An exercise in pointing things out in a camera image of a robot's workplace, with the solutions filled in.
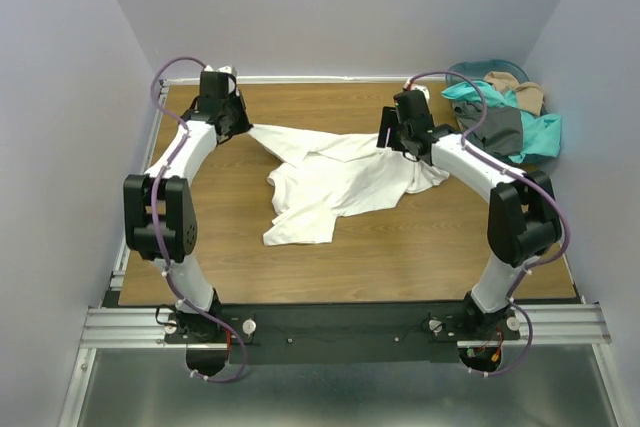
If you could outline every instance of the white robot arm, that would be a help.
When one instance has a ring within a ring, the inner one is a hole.
[[[414,86],[395,95],[394,100],[395,107],[383,109],[378,147],[408,152],[450,172],[489,204],[487,239],[492,252],[480,280],[464,301],[463,330],[474,335],[496,324],[509,308],[510,297],[527,267],[560,239],[557,211],[528,186],[537,184],[553,199],[551,181],[543,172],[515,169],[468,142],[463,145],[462,134],[451,126],[435,126],[423,88]]]
[[[185,123],[179,125],[160,159],[143,175],[129,175],[124,182],[125,234],[129,247],[164,274],[166,261],[158,247],[150,214],[151,185],[162,173],[158,210],[172,260],[173,284],[197,308],[214,312],[219,305],[216,291],[205,279],[193,253],[198,226],[189,187],[216,146],[251,128],[237,88],[235,69],[223,67],[214,71],[207,66],[200,76],[200,93],[182,119]],[[184,303],[179,303],[178,309],[193,313]]]

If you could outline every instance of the wooden tabletop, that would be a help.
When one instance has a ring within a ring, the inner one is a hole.
[[[454,125],[429,83],[436,123]],[[245,85],[251,122],[346,133],[377,132],[381,109],[399,84]],[[167,106],[186,110],[197,86],[172,86]],[[154,161],[176,126],[162,120]],[[354,302],[462,299],[488,256],[484,201],[458,179],[405,195],[395,209],[341,217],[331,244],[265,247],[262,234],[275,217],[266,178],[279,161],[248,135],[220,146],[192,185],[198,220],[196,254],[222,302]],[[575,291],[563,260],[527,277],[519,298],[569,298]],[[160,273],[132,252],[121,305],[172,302]]]

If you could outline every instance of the teal shirt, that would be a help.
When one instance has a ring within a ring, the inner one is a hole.
[[[504,95],[493,86],[482,80],[475,82],[487,101],[487,107],[516,107],[518,100],[513,91]],[[442,96],[450,100],[481,102],[480,96],[468,82],[452,85],[442,92]],[[562,117],[558,114],[546,114],[536,117],[525,110],[520,111],[522,121],[522,151],[510,155],[509,160],[516,164],[525,162],[527,156],[557,157],[560,154],[560,138],[562,136]]]

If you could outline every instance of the red wire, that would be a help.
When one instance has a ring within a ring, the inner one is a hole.
[[[504,336],[502,335],[502,331],[500,327],[498,327],[498,335],[500,335],[500,344],[498,344],[498,352],[502,354],[502,344],[504,343]]]
[[[500,339],[502,339],[502,332],[500,331],[500,327],[496,327],[496,331],[500,334]],[[478,352],[476,352],[476,354],[481,354],[482,352],[484,352],[485,347],[487,345],[489,345],[489,343],[492,342],[492,341],[493,341],[493,335],[483,345],[481,345],[480,347],[476,347],[474,349],[474,350],[478,350]]]
[[[231,332],[229,332],[228,330],[227,332],[227,360],[229,359],[229,357],[231,356]]]

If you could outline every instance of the white t-shirt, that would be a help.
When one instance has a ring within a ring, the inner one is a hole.
[[[249,135],[282,160],[267,178],[277,217],[263,236],[265,245],[331,242],[336,218],[393,208],[405,192],[422,192],[449,177],[377,148],[377,134],[256,124]]]

